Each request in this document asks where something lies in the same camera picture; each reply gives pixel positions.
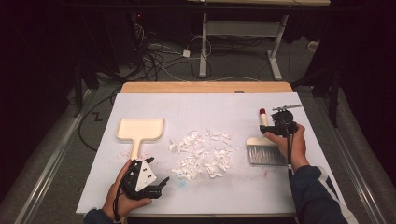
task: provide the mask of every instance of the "table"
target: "table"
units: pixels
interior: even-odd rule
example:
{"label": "table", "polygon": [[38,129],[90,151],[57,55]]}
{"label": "table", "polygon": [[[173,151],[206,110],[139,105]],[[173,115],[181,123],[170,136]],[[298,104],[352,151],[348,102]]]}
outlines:
{"label": "table", "polygon": [[[131,143],[121,142],[115,136],[118,120],[163,117],[162,137],[142,145],[140,158],[154,157],[151,168],[159,181],[167,176],[171,179],[160,199],[134,210],[131,217],[294,217],[287,168],[251,166],[246,141],[262,136],[260,106],[300,103],[297,93],[291,92],[285,82],[125,83],[114,104],[77,213],[84,214],[103,205],[109,186],[129,158],[126,154]],[[344,202],[304,109],[299,107],[291,112],[305,126],[307,158],[328,171]],[[191,129],[220,128],[232,136],[232,168],[221,178],[211,179],[203,172],[191,182],[178,179],[171,170],[185,155],[168,150],[170,139],[181,139]]]}
{"label": "table", "polygon": [[[189,0],[192,2],[202,2],[200,0]],[[282,5],[282,6],[329,6],[330,0],[207,0],[205,4],[251,4],[251,5]],[[279,67],[276,62],[276,53],[282,40],[283,32],[286,28],[289,15],[283,15],[280,22],[256,22],[256,21],[213,21],[207,18],[207,13],[203,17],[202,48],[200,61],[200,77],[206,77],[207,53],[206,44],[208,35],[226,36],[252,36],[252,37],[274,37],[274,47],[267,51],[268,62],[273,71],[275,80],[282,80]]]}

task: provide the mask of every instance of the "wooden table edge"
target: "wooden table edge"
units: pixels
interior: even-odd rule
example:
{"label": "wooden table edge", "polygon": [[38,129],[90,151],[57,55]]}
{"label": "wooden table edge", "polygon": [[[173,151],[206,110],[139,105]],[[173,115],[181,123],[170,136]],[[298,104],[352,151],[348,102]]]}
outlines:
{"label": "wooden table edge", "polygon": [[120,93],[293,92],[288,82],[125,82]]}

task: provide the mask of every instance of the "paint brush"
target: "paint brush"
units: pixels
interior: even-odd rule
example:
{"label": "paint brush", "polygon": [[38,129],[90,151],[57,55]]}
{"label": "paint brush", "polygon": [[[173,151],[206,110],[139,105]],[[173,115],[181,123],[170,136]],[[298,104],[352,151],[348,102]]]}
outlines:
{"label": "paint brush", "polygon": [[[260,109],[262,125],[268,126],[265,109]],[[247,140],[249,161],[252,165],[287,165],[275,143],[263,137],[253,137]]]}

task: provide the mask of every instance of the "black cable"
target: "black cable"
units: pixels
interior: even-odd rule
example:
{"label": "black cable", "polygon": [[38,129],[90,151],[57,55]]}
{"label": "black cable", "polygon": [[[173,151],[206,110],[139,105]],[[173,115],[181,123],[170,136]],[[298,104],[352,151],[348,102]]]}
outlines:
{"label": "black cable", "polygon": [[120,223],[120,214],[119,214],[119,197],[123,194],[120,193],[121,191],[121,183],[123,182],[123,180],[125,179],[125,176],[127,176],[129,173],[131,173],[129,170],[125,173],[125,175],[122,177],[119,186],[117,188],[117,193],[116,193],[116,197],[114,198],[113,201],[113,213],[114,213],[114,219],[115,222],[114,223]]}
{"label": "black cable", "polygon": [[111,93],[111,95],[110,96],[107,96],[105,99],[103,99],[103,100],[101,100],[99,103],[97,103],[93,108],[91,108],[88,112],[87,112],[87,114],[85,114],[84,115],[84,117],[82,117],[82,119],[81,119],[81,123],[78,125],[78,137],[79,137],[79,139],[81,140],[81,142],[86,146],[86,147],[88,147],[90,150],[92,150],[92,151],[97,151],[97,148],[94,148],[94,147],[92,147],[92,146],[90,146],[85,140],[84,140],[84,138],[82,137],[82,133],[81,133],[81,126],[82,126],[82,124],[84,123],[84,121],[85,121],[85,119],[91,114],[91,112],[97,107],[97,106],[99,106],[101,103],[103,103],[104,101],[106,101],[106,100],[110,100],[110,103],[112,104],[112,105],[114,105],[114,102],[113,102],[113,97],[114,96],[116,96],[116,93],[115,92],[117,92],[117,91],[119,91],[120,90],[120,88],[121,88],[122,86],[119,86],[119,87],[117,87],[112,93]]}

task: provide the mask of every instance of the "dustpan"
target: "dustpan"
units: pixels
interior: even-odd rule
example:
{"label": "dustpan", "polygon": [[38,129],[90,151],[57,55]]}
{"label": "dustpan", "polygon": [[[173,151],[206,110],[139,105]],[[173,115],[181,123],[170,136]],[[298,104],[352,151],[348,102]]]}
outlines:
{"label": "dustpan", "polygon": [[120,140],[133,141],[130,158],[139,156],[141,143],[154,141],[163,134],[163,119],[120,119],[116,136]]}

